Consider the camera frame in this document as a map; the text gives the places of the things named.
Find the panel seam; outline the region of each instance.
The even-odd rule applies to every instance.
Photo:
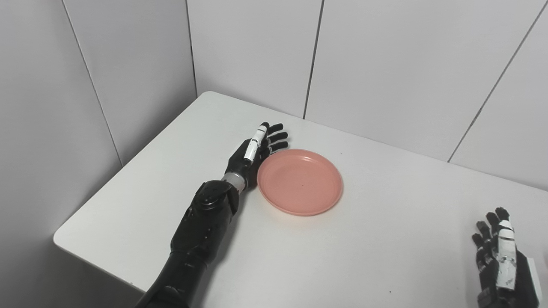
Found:
[[[88,64],[87,64],[87,62],[85,61],[84,54],[83,54],[83,52],[82,52],[82,47],[80,46],[80,41],[78,40],[78,37],[76,36],[76,32],[75,32],[75,30],[74,30],[74,26],[73,26],[73,24],[72,24],[72,20],[70,19],[69,11],[67,10],[67,6],[66,6],[66,4],[65,4],[65,0],[61,0],[61,2],[62,2],[62,4],[63,4],[63,8],[65,9],[65,14],[67,15],[68,23],[70,24],[70,27],[71,27],[71,30],[72,30],[72,34],[74,35],[74,39],[76,40],[76,44],[78,45],[78,50],[80,51],[80,56],[82,57],[82,61],[84,62],[84,67],[85,67],[85,70],[86,70],[86,72],[87,72],[87,74],[88,74],[89,81],[90,81],[91,84],[92,84],[93,93],[95,94],[95,98],[97,99],[97,103],[99,104],[99,109],[101,110],[103,119],[105,120],[106,128],[107,128],[107,130],[109,131],[109,135],[110,135],[110,139],[111,139],[111,141],[112,141],[112,145],[114,146],[114,150],[116,151],[116,156],[118,156],[118,160],[120,161],[120,165],[123,167],[123,166],[124,166],[124,163],[122,162],[122,158],[120,157],[120,153],[118,152],[118,148],[116,147],[116,143],[114,142],[114,137],[112,136],[112,131],[111,131],[111,129],[110,129],[109,122],[106,120],[105,111],[103,110],[103,107],[102,107],[102,105],[101,105],[101,101],[99,100],[99,95],[97,94],[97,89],[95,88],[95,84],[93,83],[92,75],[91,75],[91,73],[89,72]]]
[[[194,76],[194,91],[196,92],[196,98],[198,98],[198,84],[196,81],[196,67],[194,65],[194,50],[192,47],[192,32],[190,31],[190,13],[189,13],[188,0],[185,0],[185,6],[186,6],[186,22],[189,26],[190,58],[192,59],[192,75]]]
[[[521,47],[523,46],[523,43],[525,42],[525,40],[527,39],[527,37],[529,36],[529,33],[531,33],[531,30],[533,29],[533,27],[535,26],[536,22],[539,20],[540,16],[542,15],[542,13],[544,12],[544,9],[546,8],[546,5],[548,4],[548,1],[546,1],[543,5],[543,7],[541,8],[539,14],[536,16],[535,20],[533,21],[533,23],[531,24],[531,26],[529,27],[529,29],[527,30],[527,32],[525,33],[525,36],[522,38],[522,40],[520,41],[520,44],[518,45],[516,51],[514,51],[514,53],[512,54],[512,57],[510,57],[510,61],[508,61],[508,63],[506,64],[506,66],[504,67],[502,73],[500,74],[499,78],[496,80],[495,84],[493,85],[493,87],[491,88],[491,91],[489,92],[489,94],[487,94],[487,97],[485,98],[485,100],[483,101],[483,104],[481,105],[481,107],[479,108],[479,110],[477,111],[474,119],[472,119],[472,122],[470,123],[470,125],[468,126],[468,128],[466,129],[466,131],[464,132],[464,135],[460,138],[459,140],[459,143],[456,145],[455,149],[453,150],[453,153],[451,153],[451,156],[449,156],[449,159],[447,160],[448,163],[451,162],[451,159],[453,159],[453,156],[455,155],[456,151],[459,149],[460,147],[460,144],[463,143],[463,140],[464,138],[466,137],[466,135],[468,134],[468,132],[470,131],[470,128],[472,128],[472,126],[474,125],[474,123],[476,123],[476,120],[478,119],[478,117],[480,116],[480,113],[483,111],[483,108],[485,107],[485,104],[487,103],[487,101],[489,100],[489,98],[491,97],[491,95],[493,94],[493,92],[495,91],[495,88],[499,85],[499,82],[500,80],[503,78],[503,75],[506,73],[506,70],[508,69],[508,67],[510,66],[510,64],[512,64],[512,61],[514,60],[514,58],[516,57],[518,51],[521,49]]]
[[[319,8],[319,17],[318,17],[318,28],[316,29],[316,40],[314,42],[314,51],[312,52],[312,65],[310,66],[310,77],[308,87],[306,88],[306,99],[305,99],[305,109],[302,113],[302,118],[306,117],[306,109],[308,108],[308,99],[310,95],[310,85],[312,84],[312,74],[314,72],[314,61],[316,61],[316,50],[318,49],[318,38],[319,38],[319,28],[322,24],[322,15],[323,15],[323,4],[325,0],[322,0],[322,4]]]

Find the robotic hand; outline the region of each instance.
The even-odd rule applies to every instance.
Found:
[[[472,235],[482,291],[479,308],[537,308],[542,301],[540,283],[533,259],[517,250],[510,215],[504,208],[486,215]]]
[[[207,266],[238,211],[239,194],[256,186],[257,172],[272,153],[285,149],[283,125],[264,122],[230,157],[221,180],[205,182],[173,235],[171,253],[135,308],[188,308]]]

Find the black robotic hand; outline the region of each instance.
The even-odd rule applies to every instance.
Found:
[[[533,259],[517,250],[510,215],[504,208],[486,215],[472,235],[482,291],[479,308],[536,308],[542,300]]]
[[[289,144],[286,132],[280,133],[283,124],[270,126],[263,122],[251,139],[245,140],[230,157],[225,174],[237,174],[245,181],[243,189],[252,189],[257,185],[257,172],[262,162],[272,153],[286,149]]]

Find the pink plate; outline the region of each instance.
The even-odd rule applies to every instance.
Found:
[[[270,204],[298,216],[325,212],[343,192],[337,168],[325,157],[306,150],[271,155],[259,168],[257,182]]]

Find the robotic arm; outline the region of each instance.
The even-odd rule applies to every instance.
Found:
[[[238,212],[239,194],[256,186],[257,172],[272,153],[285,149],[283,125],[261,124],[230,157],[221,180],[208,181],[196,192],[172,241],[171,253],[150,289],[135,308],[188,308],[207,266]]]

